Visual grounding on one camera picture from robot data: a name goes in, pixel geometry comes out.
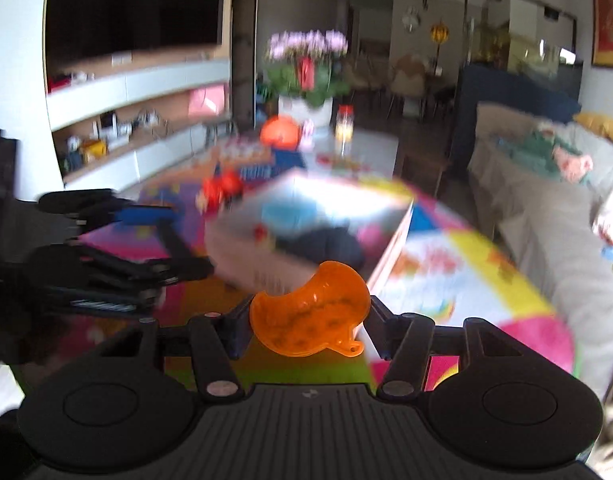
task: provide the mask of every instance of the flower pot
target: flower pot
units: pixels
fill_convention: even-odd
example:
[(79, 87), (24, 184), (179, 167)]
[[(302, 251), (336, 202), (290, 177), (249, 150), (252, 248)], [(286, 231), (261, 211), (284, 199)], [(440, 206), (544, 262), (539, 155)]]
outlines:
[(315, 128), (328, 126), (332, 113), (333, 98), (327, 99), (319, 108), (311, 108), (302, 98), (280, 96), (278, 100), (278, 115), (288, 115), (298, 124), (310, 119)]

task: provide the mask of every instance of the sofa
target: sofa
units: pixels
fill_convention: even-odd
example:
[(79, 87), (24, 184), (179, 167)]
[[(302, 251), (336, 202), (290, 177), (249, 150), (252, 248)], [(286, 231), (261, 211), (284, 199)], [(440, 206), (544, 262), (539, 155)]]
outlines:
[[(543, 128), (591, 155), (586, 184), (538, 176), (496, 145), (496, 137), (521, 139)], [(591, 224), (613, 190), (613, 144), (579, 124), (487, 102), (478, 104), (475, 136), (468, 171), (480, 229), (501, 235), (519, 270), (562, 316), (573, 332), (577, 375), (603, 398), (613, 377), (613, 271)]]

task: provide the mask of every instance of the open box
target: open box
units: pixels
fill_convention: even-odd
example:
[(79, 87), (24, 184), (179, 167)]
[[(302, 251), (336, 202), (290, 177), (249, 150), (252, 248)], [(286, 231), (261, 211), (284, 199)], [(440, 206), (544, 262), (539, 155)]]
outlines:
[(406, 242), (413, 200), (303, 170), (288, 171), (206, 221), (206, 250), (220, 277), (250, 292), (264, 290), (273, 295), (291, 292), (312, 277), (316, 264), (273, 250), (254, 237), (265, 204), (280, 201), (314, 204), (318, 226), (346, 225), (357, 238), (360, 233), (379, 232), (363, 244), (366, 262), (359, 270), (371, 294), (379, 293)]

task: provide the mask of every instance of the jar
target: jar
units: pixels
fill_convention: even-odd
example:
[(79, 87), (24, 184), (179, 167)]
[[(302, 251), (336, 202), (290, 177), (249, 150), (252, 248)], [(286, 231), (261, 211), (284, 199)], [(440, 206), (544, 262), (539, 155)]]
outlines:
[(337, 109), (337, 121), (335, 123), (335, 148), (339, 156), (348, 155), (350, 152), (354, 119), (352, 105), (339, 106)]

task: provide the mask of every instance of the black tv screen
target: black tv screen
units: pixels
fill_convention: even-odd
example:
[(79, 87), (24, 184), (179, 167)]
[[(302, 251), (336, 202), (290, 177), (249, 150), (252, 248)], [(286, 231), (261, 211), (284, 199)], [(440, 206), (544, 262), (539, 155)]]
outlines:
[(46, 60), (54, 66), (221, 40), (222, 0), (46, 0)]

